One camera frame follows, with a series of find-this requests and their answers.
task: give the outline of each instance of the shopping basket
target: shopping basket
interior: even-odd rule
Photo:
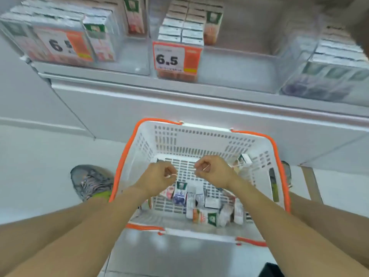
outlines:
[[[203,186],[208,190],[208,196],[221,198],[222,203],[232,205],[234,199],[196,177],[193,166],[204,155],[219,155],[228,163],[233,163],[241,153],[247,153],[252,160],[252,166],[242,176],[289,212],[286,177],[272,138],[254,132],[156,118],[145,118],[136,124],[119,161],[109,201],[114,200],[125,187],[134,184],[150,162],[161,159],[170,161],[178,170],[178,181]],[[176,206],[162,196],[156,196],[152,198],[151,209],[143,210],[140,216],[131,219],[127,228],[266,246],[247,210],[242,226],[231,223],[224,228],[194,224],[186,218],[185,213],[186,208]]]

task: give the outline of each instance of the price sign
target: price sign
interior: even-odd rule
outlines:
[[[202,48],[175,43],[153,42],[157,70],[196,74]]]
[[[35,31],[52,54],[78,57],[66,32],[48,28],[35,28]]]

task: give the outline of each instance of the right hand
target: right hand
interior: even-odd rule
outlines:
[[[232,184],[239,178],[237,173],[217,155],[206,155],[194,165],[195,175],[205,179],[217,188],[231,191]]]

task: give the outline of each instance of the white tile floor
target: white tile floor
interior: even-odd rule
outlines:
[[[114,172],[124,145],[0,126],[0,223],[78,204],[70,170],[78,164],[94,164]],[[310,198],[299,167],[292,167],[292,179],[292,191]],[[266,248],[124,230],[105,276],[255,277],[266,261],[275,262]]]

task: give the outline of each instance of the orange price tag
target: orange price tag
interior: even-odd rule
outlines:
[[[203,48],[176,43],[153,42],[156,70],[197,74]]]

